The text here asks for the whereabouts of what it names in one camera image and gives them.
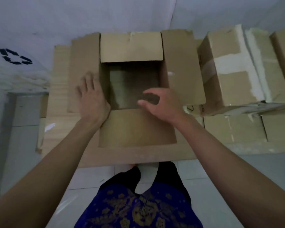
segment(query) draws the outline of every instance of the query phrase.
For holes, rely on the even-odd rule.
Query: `person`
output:
[[[186,114],[172,90],[152,88],[144,93],[158,95],[159,103],[139,100],[138,104],[182,133],[244,227],[285,227],[284,190]],[[86,146],[110,113],[96,74],[81,79],[77,94],[81,119],[37,166],[0,198],[0,228],[43,228],[49,222]],[[102,184],[75,227],[202,227],[173,163],[159,164],[152,187],[142,195],[134,192],[139,179],[139,169],[133,167]]]

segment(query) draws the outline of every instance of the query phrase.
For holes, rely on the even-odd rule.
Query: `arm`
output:
[[[85,148],[110,112],[96,75],[83,77],[77,93],[81,119],[35,168],[0,198],[0,227],[43,228],[52,217]]]
[[[285,227],[285,191],[245,162],[186,114],[173,92],[154,88],[158,105],[138,104],[170,122],[186,138],[209,178],[245,227]]]

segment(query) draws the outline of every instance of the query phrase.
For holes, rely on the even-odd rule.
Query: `white tile floor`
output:
[[[21,99],[17,101],[17,106],[25,106],[22,108],[26,108],[26,112],[22,111],[21,114],[15,114],[13,124],[17,126],[12,128],[4,181],[1,188],[2,193],[7,191],[40,161],[39,154],[35,153],[38,132],[35,116],[22,116],[22,114],[37,114],[38,111],[28,112],[30,105],[36,107],[31,98],[18,98]],[[285,153],[244,156],[243,158],[285,190]],[[193,210],[204,227],[242,227],[208,178],[199,161],[176,161],[175,164],[192,199]],[[137,193],[143,193],[151,186],[157,166],[158,164],[139,165],[141,181],[136,188]],[[73,227],[80,214],[96,195],[99,186],[114,174],[126,170],[126,166],[78,169],[47,228]]]

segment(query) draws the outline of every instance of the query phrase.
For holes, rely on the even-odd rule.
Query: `hand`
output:
[[[168,88],[151,88],[145,90],[144,94],[154,94],[160,97],[157,105],[146,100],[138,100],[138,105],[149,111],[159,119],[174,125],[177,119],[182,118],[186,113],[175,93]]]
[[[99,127],[108,118],[111,106],[106,101],[99,82],[99,74],[87,73],[76,87],[81,118],[85,118]]]

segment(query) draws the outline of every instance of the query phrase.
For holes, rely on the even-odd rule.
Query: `leg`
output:
[[[154,182],[165,183],[180,191],[191,205],[191,198],[173,162],[160,162]]]
[[[108,185],[112,184],[122,184],[126,188],[130,189],[133,193],[135,188],[140,181],[140,170],[137,166],[134,166],[132,169],[124,173],[118,173],[117,175],[111,177],[104,184],[102,184],[99,190],[106,188]]]

